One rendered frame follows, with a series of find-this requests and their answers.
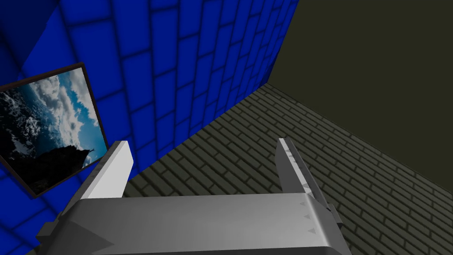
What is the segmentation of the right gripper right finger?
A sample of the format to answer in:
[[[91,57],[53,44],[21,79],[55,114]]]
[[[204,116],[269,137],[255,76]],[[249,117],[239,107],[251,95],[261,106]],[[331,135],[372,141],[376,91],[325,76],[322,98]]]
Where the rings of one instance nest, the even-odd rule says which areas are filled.
[[[277,140],[276,169],[284,193],[305,193],[329,208],[319,185],[290,138]]]

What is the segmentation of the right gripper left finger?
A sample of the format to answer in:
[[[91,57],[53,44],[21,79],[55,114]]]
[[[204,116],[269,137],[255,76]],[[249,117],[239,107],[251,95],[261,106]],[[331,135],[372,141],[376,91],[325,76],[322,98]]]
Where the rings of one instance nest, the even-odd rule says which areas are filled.
[[[123,197],[133,164],[129,143],[126,140],[114,142],[70,199],[63,213],[67,213],[81,199]]]

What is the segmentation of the framed sky and clouds picture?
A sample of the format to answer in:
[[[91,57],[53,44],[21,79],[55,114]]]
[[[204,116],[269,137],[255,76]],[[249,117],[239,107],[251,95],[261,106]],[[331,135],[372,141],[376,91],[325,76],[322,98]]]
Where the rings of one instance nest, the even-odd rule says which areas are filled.
[[[0,86],[0,163],[33,198],[109,149],[82,62]]]

